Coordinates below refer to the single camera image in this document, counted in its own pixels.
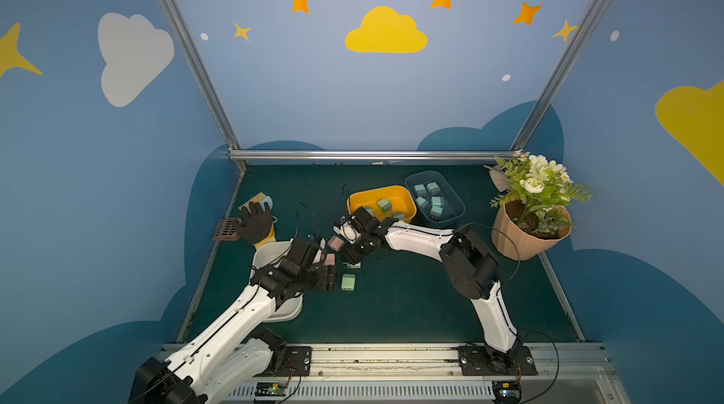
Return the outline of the pink plug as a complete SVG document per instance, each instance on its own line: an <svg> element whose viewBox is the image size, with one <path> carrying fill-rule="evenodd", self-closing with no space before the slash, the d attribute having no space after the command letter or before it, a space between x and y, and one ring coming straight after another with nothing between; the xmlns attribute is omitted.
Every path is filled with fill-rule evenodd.
<svg viewBox="0 0 724 404"><path fill-rule="evenodd" d="M344 238L339 236L332 236L327 242L327 247L335 253L339 253L345 247L346 241Z"/></svg>
<svg viewBox="0 0 724 404"><path fill-rule="evenodd" d="M336 255L334 253L328 253L324 259L324 265L325 266L335 266L336 264Z"/></svg>

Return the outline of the blue plug cluster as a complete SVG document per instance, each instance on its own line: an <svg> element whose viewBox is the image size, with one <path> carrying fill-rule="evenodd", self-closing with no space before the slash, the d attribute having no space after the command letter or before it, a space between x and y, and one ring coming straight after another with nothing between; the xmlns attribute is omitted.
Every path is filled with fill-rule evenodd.
<svg viewBox="0 0 724 404"><path fill-rule="evenodd" d="M414 185L414 190L419 197L426 197L428 195L427 188L423 184Z"/></svg>
<svg viewBox="0 0 724 404"><path fill-rule="evenodd" d="M428 207L430 206L429 200L427 200L427 199L424 198L424 197L417 197L417 198L416 198L416 204L417 204L418 207L420 207L420 208L422 208L422 209L428 208Z"/></svg>

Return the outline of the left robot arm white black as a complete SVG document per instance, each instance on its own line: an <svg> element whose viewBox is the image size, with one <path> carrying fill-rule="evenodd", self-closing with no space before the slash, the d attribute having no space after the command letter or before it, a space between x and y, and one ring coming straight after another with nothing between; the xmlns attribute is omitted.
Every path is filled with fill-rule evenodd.
<svg viewBox="0 0 724 404"><path fill-rule="evenodd" d="M254 270L237 299L201 334L161 361L150 358L133 379L130 403L216 403L240 381L269 368L275 354L263 340L252 353L235 348L288 300L317 286L326 259L322 236L290 241L279 260Z"/></svg>

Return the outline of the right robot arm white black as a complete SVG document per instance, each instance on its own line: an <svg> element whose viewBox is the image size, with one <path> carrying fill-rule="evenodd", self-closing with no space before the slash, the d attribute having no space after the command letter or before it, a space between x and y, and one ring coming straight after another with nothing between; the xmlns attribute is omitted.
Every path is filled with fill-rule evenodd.
<svg viewBox="0 0 724 404"><path fill-rule="evenodd" d="M471 301L488 354L507 362L518 355L522 342L503 300L498 262L471 228L432 229L395 217L380 221L359 208L337 221L334 231L330 247L352 264L377 248L408 251L441 262L454 289Z"/></svg>

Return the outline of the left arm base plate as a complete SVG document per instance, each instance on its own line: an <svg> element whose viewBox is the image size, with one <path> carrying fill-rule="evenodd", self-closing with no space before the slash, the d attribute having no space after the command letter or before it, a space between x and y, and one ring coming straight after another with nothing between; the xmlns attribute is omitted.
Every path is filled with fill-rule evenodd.
<svg viewBox="0 0 724 404"><path fill-rule="evenodd" d="M268 367L258 377L308 377L313 349L309 346L288 346L273 352Z"/></svg>

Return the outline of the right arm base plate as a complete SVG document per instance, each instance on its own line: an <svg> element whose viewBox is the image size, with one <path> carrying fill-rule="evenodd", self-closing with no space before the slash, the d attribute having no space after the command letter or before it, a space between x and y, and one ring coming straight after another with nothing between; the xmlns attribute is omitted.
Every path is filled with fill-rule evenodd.
<svg viewBox="0 0 724 404"><path fill-rule="evenodd" d="M536 376L537 367L527 347L513 347L513 356L471 343L456 348L462 374L472 376Z"/></svg>

